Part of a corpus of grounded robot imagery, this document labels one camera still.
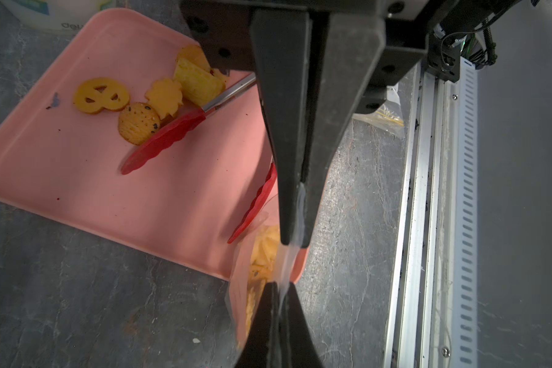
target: gray countertop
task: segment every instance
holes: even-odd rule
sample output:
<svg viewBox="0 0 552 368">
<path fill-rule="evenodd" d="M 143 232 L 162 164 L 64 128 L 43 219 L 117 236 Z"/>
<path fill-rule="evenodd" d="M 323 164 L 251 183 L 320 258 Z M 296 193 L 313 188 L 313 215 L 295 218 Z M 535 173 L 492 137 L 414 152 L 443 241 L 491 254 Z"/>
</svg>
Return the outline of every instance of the gray countertop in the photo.
<svg viewBox="0 0 552 368">
<path fill-rule="evenodd" d="M 128 3 L 185 32 L 177 2 Z M 71 38 L 0 4 L 0 123 Z M 405 121 L 412 82 L 400 84 Z M 404 140 L 354 121 L 331 165 L 298 284 L 325 367 L 382 363 L 404 155 Z M 227 286 L 0 203 L 0 367 L 230 367 Z"/>
</svg>

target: perforated metal strip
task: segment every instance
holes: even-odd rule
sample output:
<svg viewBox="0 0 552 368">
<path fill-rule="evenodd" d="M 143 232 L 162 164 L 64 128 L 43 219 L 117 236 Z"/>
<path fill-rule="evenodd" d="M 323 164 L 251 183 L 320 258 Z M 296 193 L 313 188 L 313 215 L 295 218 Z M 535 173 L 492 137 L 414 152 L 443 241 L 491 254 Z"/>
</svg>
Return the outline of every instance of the perforated metal strip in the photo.
<svg viewBox="0 0 552 368">
<path fill-rule="evenodd" d="M 454 234 L 452 367 L 477 366 L 477 72 L 462 59 Z"/>
</svg>

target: round cookie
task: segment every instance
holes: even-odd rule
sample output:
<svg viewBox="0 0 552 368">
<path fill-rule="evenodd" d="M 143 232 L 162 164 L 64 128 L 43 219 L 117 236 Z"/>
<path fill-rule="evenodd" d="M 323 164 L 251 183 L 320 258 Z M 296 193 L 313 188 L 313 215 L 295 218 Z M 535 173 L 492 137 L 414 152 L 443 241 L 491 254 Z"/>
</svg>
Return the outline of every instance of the round cookie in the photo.
<svg viewBox="0 0 552 368">
<path fill-rule="evenodd" d="M 119 134 L 129 143 L 145 143 L 160 128 L 159 116 L 143 102 L 128 105 L 119 114 Z"/>
</svg>

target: clear plastic bag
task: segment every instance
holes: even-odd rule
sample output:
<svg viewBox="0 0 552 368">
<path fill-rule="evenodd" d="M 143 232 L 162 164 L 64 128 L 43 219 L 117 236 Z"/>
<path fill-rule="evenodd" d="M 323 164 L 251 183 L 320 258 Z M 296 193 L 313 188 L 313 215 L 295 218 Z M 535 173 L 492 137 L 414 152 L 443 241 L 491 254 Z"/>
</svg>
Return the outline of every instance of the clear plastic bag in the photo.
<svg viewBox="0 0 552 368">
<path fill-rule="evenodd" d="M 405 137 L 401 101 L 398 98 L 398 84 L 387 87 L 386 102 L 372 114 L 354 114 L 354 119 L 367 122 L 399 138 Z"/>
<path fill-rule="evenodd" d="M 264 286 L 272 281 L 280 246 L 280 212 L 276 195 L 264 204 L 236 247 L 225 302 L 235 322 L 239 348 L 245 345 Z"/>
<path fill-rule="evenodd" d="M 267 283 L 276 282 L 278 285 L 278 305 L 282 306 L 288 292 L 290 274 L 302 245 L 304 198 L 304 186 L 300 184 L 297 223 L 289 245 L 280 243 L 278 195 L 266 202 L 237 244 L 225 302 L 236 326 L 239 348 L 245 345 Z"/>
</svg>

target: stain on tray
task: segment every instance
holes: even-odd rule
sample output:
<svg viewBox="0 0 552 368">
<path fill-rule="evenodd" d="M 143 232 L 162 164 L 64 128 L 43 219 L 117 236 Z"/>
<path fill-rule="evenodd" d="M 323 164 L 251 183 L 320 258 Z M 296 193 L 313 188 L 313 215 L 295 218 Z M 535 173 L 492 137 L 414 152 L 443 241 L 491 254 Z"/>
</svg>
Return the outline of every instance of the stain on tray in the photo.
<svg viewBox="0 0 552 368">
<path fill-rule="evenodd" d="M 51 106 L 45 107 L 45 109 L 49 110 L 51 107 L 58 107 L 59 106 L 59 95 L 57 92 L 53 94 L 53 99 L 51 100 Z"/>
</svg>

